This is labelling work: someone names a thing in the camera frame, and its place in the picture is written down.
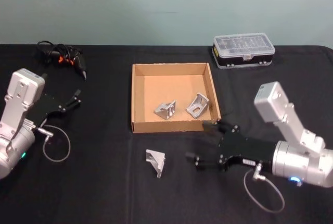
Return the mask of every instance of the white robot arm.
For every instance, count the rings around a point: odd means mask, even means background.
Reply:
[[[260,86],[254,105],[265,122],[273,122],[286,141],[276,145],[272,174],[329,188],[333,186],[333,150],[324,139],[305,129],[280,83]]]
[[[25,118],[28,110],[41,97],[44,85],[42,77],[26,69],[20,69],[11,76],[0,121],[0,179],[10,173],[35,141],[33,131],[45,134],[46,140],[53,136]]]

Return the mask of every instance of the open cardboard box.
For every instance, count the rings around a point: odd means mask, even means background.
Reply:
[[[186,108],[200,92],[209,108],[194,119]],[[162,103],[176,100],[175,114],[164,120],[154,113]],[[133,133],[201,131],[203,120],[221,118],[208,63],[134,64],[132,72]]]

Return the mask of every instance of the black table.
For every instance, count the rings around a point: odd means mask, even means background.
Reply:
[[[204,46],[81,46],[87,82],[70,68],[44,68],[34,46],[0,45],[0,96],[13,71],[25,67],[48,73],[45,92],[66,100],[79,88],[82,105],[57,122],[71,138],[72,152],[62,164],[42,154],[42,139],[9,177],[0,181],[1,223],[332,223],[333,189],[298,188],[271,178],[286,200],[279,215],[268,214],[247,196],[247,168],[228,173],[197,172],[186,151],[209,151],[214,139],[202,132],[132,134],[130,128],[133,63],[210,62],[221,113],[243,134],[281,140],[254,105],[262,83],[279,81],[304,126],[333,148],[333,51],[320,46],[277,46],[265,68],[221,71]],[[145,162],[145,149],[166,153],[161,179]],[[250,189],[267,207],[279,207],[273,190]]]

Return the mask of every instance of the clear plastic lid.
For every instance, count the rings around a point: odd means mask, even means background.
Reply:
[[[265,33],[220,35],[214,37],[219,56],[251,59],[256,55],[273,55],[275,48]]]

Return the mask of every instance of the teal wall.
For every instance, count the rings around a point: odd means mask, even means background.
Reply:
[[[333,47],[333,0],[0,0],[0,43],[210,45],[251,32]]]

